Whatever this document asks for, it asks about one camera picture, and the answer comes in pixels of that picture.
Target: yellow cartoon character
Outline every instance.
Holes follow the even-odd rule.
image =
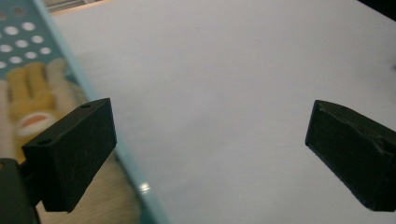
[[[21,146],[55,123],[62,114],[45,80],[45,65],[29,63],[7,74],[9,116],[14,123],[16,157],[24,161]]]

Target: white table surface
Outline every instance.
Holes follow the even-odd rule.
[[[354,0],[115,0],[55,17],[172,223],[396,223],[304,145],[316,99],[396,130],[396,22]]]

